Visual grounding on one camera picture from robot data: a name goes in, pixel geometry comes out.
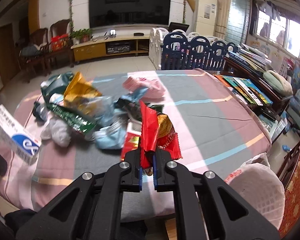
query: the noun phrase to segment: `tablecloth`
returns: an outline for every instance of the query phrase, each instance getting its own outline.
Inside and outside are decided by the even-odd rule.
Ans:
[[[166,89],[163,112],[171,119],[189,170],[212,170],[225,179],[243,162],[271,147],[269,134],[253,112],[214,76],[202,70],[145,71],[98,77],[92,84],[114,99],[128,93],[122,83],[129,76],[159,79]],[[40,90],[28,94],[14,116],[34,136],[43,129],[31,115]],[[43,141],[38,160],[29,166],[0,141],[8,171],[0,177],[0,195],[16,207],[39,211],[86,171],[102,173],[120,161],[119,150],[100,150],[93,142],[73,138],[68,148]],[[143,176],[142,192],[124,193],[122,221],[146,219],[174,212],[172,192],[154,190],[153,177]]]

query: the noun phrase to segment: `tv stand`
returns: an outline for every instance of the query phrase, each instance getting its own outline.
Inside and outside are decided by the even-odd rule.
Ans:
[[[76,62],[86,59],[98,58],[98,57],[108,57],[114,55],[125,55],[125,54],[135,54],[138,56],[139,53],[148,53],[149,50],[140,49],[140,45],[147,44],[149,46],[150,35],[146,34],[144,36],[133,36],[131,35],[117,35],[114,38],[107,38],[106,40],[98,41],[87,41],[84,43],[79,43],[73,45],[71,49],[74,53],[74,60]],[[106,51],[106,44],[108,42],[114,41],[127,41],[130,42],[131,50],[129,52],[122,53],[111,53],[108,54]]]

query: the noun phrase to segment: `potted plant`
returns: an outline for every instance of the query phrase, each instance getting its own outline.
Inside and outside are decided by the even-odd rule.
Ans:
[[[77,45],[80,43],[80,31],[71,32],[70,38],[72,39],[73,45]]]
[[[81,29],[80,43],[87,42],[91,39],[92,30],[91,29]]]
[[[83,42],[87,42],[90,40],[92,35],[91,29],[80,29],[77,31],[74,31],[70,34],[70,38],[72,38],[73,44],[79,44]]]

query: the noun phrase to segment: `black bag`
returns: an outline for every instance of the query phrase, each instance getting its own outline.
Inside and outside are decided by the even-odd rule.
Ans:
[[[41,53],[42,53],[41,50],[38,50],[36,46],[29,45],[27,47],[24,47],[20,51],[20,56],[22,56],[22,57],[35,57],[35,56],[39,56]]]

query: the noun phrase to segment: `television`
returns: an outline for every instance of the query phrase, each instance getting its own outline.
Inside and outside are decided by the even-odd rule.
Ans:
[[[170,0],[89,0],[90,28],[107,25],[168,25]]]

